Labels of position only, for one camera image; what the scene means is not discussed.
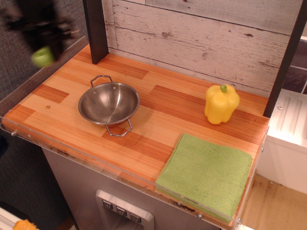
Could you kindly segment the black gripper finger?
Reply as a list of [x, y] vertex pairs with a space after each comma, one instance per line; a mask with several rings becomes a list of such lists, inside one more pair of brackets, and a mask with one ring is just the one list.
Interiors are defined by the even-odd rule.
[[55, 61], [58, 61], [67, 48], [65, 40], [57, 40], [51, 43], [51, 51]]

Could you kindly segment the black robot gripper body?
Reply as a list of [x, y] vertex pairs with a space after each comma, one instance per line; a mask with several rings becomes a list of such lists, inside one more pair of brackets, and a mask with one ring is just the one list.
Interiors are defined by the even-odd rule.
[[21, 32], [31, 48], [62, 48], [79, 30], [67, 15], [56, 10], [52, 0], [16, 0], [2, 9], [9, 30]]

